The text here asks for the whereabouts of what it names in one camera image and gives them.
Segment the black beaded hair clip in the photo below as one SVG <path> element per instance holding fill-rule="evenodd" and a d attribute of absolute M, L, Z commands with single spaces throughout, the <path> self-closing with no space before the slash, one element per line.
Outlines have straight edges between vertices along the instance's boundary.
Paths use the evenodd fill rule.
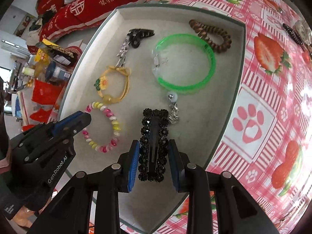
<path fill-rule="evenodd" d="M 166 109 L 143 111 L 138 167 L 138 178 L 142 182 L 164 180 L 169 145 L 168 117 Z"/>

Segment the silver pearl charm earring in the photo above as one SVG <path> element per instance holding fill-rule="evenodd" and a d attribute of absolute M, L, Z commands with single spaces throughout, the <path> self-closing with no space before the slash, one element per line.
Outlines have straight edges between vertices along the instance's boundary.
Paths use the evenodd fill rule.
<path fill-rule="evenodd" d="M 171 124 L 176 124 L 179 122 L 179 116 L 178 116 L 179 109 L 177 107 L 178 94 L 174 91 L 169 91 L 167 95 L 168 95 L 168 102 L 169 102 L 169 108 L 170 108 L 170 114 L 168 115 L 168 120 Z"/>

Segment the green plastic bangle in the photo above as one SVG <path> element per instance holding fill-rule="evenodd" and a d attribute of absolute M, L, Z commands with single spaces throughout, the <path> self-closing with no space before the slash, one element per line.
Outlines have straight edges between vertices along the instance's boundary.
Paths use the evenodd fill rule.
<path fill-rule="evenodd" d="M 204 88 L 216 69 L 212 48 L 191 34 L 172 34 L 154 47 L 153 75 L 159 85 L 186 94 Z"/>

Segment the small black claw clip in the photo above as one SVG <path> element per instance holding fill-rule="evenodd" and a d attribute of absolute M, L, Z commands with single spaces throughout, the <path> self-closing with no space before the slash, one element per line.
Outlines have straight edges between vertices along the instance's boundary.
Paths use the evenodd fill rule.
<path fill-rule="evenodd" d="M 154 30 L 144 28 L 131 29 L 127 34 L 131 46 L 135 49 L 140 46 L 142 39 L 152 37 L 154 35 L 155 35 Z"/>

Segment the silver chain keyring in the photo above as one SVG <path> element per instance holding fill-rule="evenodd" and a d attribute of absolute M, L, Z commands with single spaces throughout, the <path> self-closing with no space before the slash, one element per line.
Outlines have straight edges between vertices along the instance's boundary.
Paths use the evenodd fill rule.
<path fill-rule="evenodd" d="M 125 38 L 125 40 L 123 41 L 121 48 L 117 54 L 117 57 L 119 58 L 117 64 L 115 65 L 117 68 L 123 67 L 125 64 L 125 59 L 126 59 L 126 54 L 128 52 L 128 48 L 130 45 L 130 40 L 129 40 L 129 36 L 127 36 Z"/>

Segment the white jewelry tray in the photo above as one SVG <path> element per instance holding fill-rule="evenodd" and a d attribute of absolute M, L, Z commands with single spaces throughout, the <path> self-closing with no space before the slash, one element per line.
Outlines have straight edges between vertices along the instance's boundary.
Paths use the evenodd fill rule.
<path fill-rule="evenodd" d="M 216 68 L 210 81 L 201 89 L 178 93 L 177 106 L 180 121 L 169 126 L 179 151 L 188 155 L 191 162 L 206 167 L 223 137 L 233 110 L 241 81 L 246 44 L 246 26 L 228 16 L 179 5 L 141 4 L 115 9 L 95 32 L 77 64 L 63 98 L 60 118 L 85 110 L 93 101 L 101 101 L 94 83 L 108 66 L 116 65 L 116 56 L 126 34 L 133 28 L 147 28 L 155 36 L 144 39 L 137 49 L 129 48 L 126 66 L 131 69 L 129 93 L 118 104 L 109 108 L 121 124 L 121 138 L 116 148 L 108 153 L 97 152 L 83 136 L 74 138 L 76 157 L 69 165 L 68 175 L 78 171 L 94 173 L 117 162 L 127 152 L 134 139 L 141 137 L 142 112 L 145 108 L 167 109 L 166 90 L 153 75 L 153 49 L 166 36 L 179 33 L 194 34 L 189 21 L 225 29 L 231 36 L 231 48 L 215 54 Z M 174 84 L 188 86 L 203 80 L 207 74 L 205 54 L 194 47 L 174 47 L 166 57 L 168 62 L 162 78 Z M 119 195 L 121 222 L 141 233 L 153 233 L 181 204 L 185 194 L 177 193 L 172 184 L 167 163 L 164 181 L 142 182 L 138 178 L 129 194 Z"/>

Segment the pink strawberry tablecloth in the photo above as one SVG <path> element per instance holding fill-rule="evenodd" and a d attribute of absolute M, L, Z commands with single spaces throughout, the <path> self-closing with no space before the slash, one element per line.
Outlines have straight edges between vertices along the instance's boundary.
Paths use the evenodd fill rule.
<path fill-rule="evenodd" d="M 242 21 L 246 51 L 238 98 L 207 170 L 229 171 L 280 233 L 311 207 L 311 61 L 283 24 L 283 0 L 146 0 L 199 7 Z"/>

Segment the red bed blanket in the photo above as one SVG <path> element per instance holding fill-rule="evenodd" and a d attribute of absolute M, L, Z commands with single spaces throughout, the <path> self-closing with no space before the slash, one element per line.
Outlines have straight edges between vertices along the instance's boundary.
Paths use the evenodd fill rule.
<path fill-rule="evenodd" d="M 116 7 L 139 0 L 40 0 L 38 14 L 52 11 L 54 15 L 39 32 L 39 40 L 54 41 L 77 30 L 100 25 Z"/>

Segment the black oval hair clip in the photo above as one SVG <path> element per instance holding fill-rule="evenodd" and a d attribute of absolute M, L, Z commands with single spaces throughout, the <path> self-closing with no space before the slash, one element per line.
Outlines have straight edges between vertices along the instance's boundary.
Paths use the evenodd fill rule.
<path fill-rule="evenodd" d="M 294 31 L 293 28 L 291 28 L 289 25 L 282 23 L 283 28 L 285 29 L 285 31 L 287 32 L 287 34 L 289 35 L 289 37 L 291 37 L 291 39 L 297 43 L 298 45 L 302 46 L 304 43 L 300 37 L 300 35 Z"/>

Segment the white scrunchie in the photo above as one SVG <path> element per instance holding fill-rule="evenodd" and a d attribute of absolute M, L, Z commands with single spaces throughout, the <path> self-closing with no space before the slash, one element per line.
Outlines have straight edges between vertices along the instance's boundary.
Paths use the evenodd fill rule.
<path fill-rule="evenodd" d="M 298 20 L 295 23 L 295 29 L 303 42 L 307 45 L 311 45 L 312 32 L 307 22 L 305 20 Z"/>

